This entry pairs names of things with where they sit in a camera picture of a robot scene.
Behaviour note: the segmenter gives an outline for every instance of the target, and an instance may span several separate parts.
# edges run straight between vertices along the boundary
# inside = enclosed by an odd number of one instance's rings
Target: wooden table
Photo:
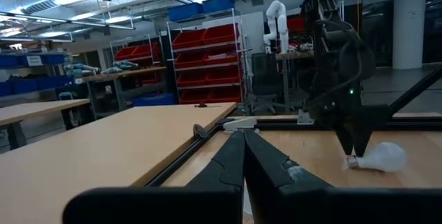
[[[430,116],[434,114],[400,114]],[[328,183],[342,187],[442,187],[442,135],[430,131],[375,131],[367,150],[393,142],[407,152],[407,167],[397,173],[345,169],[346,155],[333,131],[262,131],[260,135],[302,167]],[[209,163],[229,138],[218,132],[163,185],[183,186]]]
[[[25,103],[3,107],[0,109],[0,129],[8,129],[10,148],[16,149],[27,143],[26,137],[21,130],[20,121],[88,103],[88,99],[82,99]]]
[[[125,90],[123,91],[121,79],[128,76],[135,76],[135,75],[141,75],[145,73],[154,73],[162,71],[161,73],[161,80],[158,83],[149,84],[145,86],[138,86],[134,89]],[[155,68],[144,68],[139,69],[136,71],[124,71],[121,73],[113,73],[113,74],[106,74],[106,75],[93,75],[84,77],[83,80],[88,85],[88,93],[89,93],[89,99],[90,99],[90,105],[92,106],[92,111],[94,114],[94,118],[100,118],[100,117],[107,117],[110,114],[113,114],[118,111],[123,111],[127,109],[126,106],[126,100],[131,99],[133,97],[137,97],[140,95],[145,95],[147,93],[151,93],[154,91],[159,90],[165,90],[166,88],[166,80],[164,76],[164,72],[166,72],[166,67],[155,67]],[[97,82],[107,82],[112,81],[112,91],[115,95],[115,98],[117,100],[118,109],[116,111],[108,111],[108,112],[99,112],[97,109],[98,107],[98,98],[97,98],[97,91],[95,90],[95,86]]]
[[[66,203],[95,187],[143,186],[235,103],[136,107],[0,155],[2,223],[61,222]]]

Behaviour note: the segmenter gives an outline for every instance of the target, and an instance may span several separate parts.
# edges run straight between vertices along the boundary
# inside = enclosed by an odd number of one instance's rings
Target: pillar
[[[393,69],[422,67],[425,0],[394,0]]]

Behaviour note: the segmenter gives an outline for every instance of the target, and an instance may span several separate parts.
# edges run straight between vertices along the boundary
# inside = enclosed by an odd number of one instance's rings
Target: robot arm
[[[315,54],[310,75],[300,78],[309,93],[304,107],[317,123],[336,132],[345,154],[354,150],[363,156],[372,131],[391,117],[388,105],[361,102],[361,81],[375,73],[374,54],[340,18],[336,0],[305,0],[301,16]]]
[[[287,16],[285,6],[283,3],[275,0],[271,3],[266,11],[267,25],[270,29],[270,34],[264,35],[265,52],[271,54],[270,41],[276,39],[276,20],[278,16],[278,32],[280,38],[281,54],[287,53],[289,50],[289,31],[287,29]]]

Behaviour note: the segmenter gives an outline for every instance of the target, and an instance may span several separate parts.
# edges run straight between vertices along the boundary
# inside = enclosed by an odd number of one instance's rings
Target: black chair
[[[253,72],[252,93],[249,94],[251,112],[269,110],[275,114],[275,107],[284,107],[284,104],[275,102],[283,92],[277,61],[274,56],[257,53],[251,56],[251,64]]]

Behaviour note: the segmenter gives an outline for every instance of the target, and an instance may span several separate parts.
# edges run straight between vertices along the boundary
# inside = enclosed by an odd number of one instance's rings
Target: light bulb
[[[400,171],[405,168],[407,154],[397,144],[382,142],[376,145],[363,158],[349,156],[347,164],[350,168],[377,169],[385,172]]]

